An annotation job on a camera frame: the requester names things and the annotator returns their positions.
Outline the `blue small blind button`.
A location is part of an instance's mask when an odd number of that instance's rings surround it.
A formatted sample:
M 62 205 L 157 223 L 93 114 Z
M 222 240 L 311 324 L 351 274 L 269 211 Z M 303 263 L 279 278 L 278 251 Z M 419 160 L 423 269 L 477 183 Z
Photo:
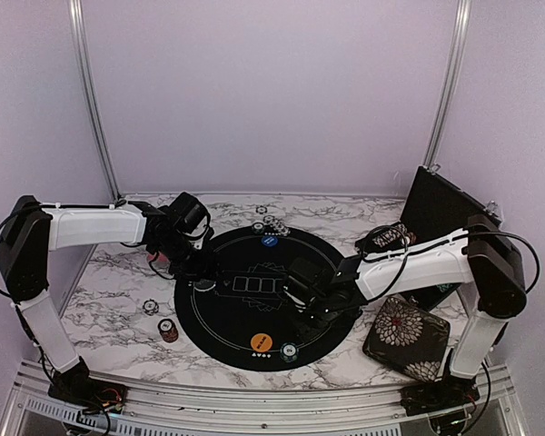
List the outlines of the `blue small blind button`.
M 266 247 L 274 247 L 279 242 L 279 239 L 277 236 L 274 235 L 265 235 L 261 239 L 261 242 Z

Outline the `orange big blind button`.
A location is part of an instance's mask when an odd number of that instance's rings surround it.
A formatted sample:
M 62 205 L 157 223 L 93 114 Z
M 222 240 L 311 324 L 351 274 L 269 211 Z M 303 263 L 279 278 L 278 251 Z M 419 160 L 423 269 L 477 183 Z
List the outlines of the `orange big blind button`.
M 256 333 L 250 341 L 251 348 L 255 352 L 268 352 L 273 346 L 273 338 L 267 333 Z

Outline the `green fifty poker chip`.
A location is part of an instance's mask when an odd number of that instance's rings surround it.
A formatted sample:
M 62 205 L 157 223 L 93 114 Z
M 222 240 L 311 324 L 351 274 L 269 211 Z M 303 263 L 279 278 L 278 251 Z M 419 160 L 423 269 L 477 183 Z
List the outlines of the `green fifty poker chip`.
M 264 233 L 264 224 L 263 223 L 253 223 L 251 226 L 252 232 L 254 234 L 263 234 Z

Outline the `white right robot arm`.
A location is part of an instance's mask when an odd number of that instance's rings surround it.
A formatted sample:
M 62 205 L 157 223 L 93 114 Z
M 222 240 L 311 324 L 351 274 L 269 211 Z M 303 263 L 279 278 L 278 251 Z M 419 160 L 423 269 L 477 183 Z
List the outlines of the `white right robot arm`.
M 509 321 L 526 307 L 522 256 L 514 243 L 524 238 L 500 231 L 483 215 L 438 239 L 412 245 L 408 233 L 391 225 L 401 247 L 358 254 L 335 272 L 303 258 L 290 266 L 283 293 L 307 322 L 326 327 L 362 306 L 381 301 L 364 353 L 416 382 L 401 392 L 407 414 L 437 411 L 479 399 L 476 377 Z M 465 283 L 476 288 L 461 337 L 450 348 L 450 325 L 406 302 L 401 294 Z

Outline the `black white poker chip stack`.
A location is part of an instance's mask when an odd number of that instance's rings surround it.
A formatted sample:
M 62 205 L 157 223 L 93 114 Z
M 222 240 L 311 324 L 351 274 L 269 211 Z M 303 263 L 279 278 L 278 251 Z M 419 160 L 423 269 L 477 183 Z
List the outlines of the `black white poker chip stack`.
M 144 310 L 144 313 L 147 315 L 150 315 L 150 316 L 155 315 L 156 313 L 159 312 L 159 304 L 153 299 L 147 300 L 144 302 L 143 310 Z

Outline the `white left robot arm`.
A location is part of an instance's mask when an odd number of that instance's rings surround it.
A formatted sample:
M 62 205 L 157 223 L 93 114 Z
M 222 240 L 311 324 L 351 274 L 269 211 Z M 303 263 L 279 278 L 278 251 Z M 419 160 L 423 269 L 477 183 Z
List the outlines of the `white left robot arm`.
M 177 282 L 215 281 L 212 235 L 209 212 L 189 193 L 159 207 L 126 200 L 41 203 L 21 196 L 0 223 L 0 293 L 10 299 L 26 334 L 54 370 L 50 396 L 87 405 L 120 401 L 125 391 L 121 384 L 91 376 L 63 326 L 50 290 L 51 269 L 59 264 L 56 252 L 111 243 L 143 247 L 167 259 Z

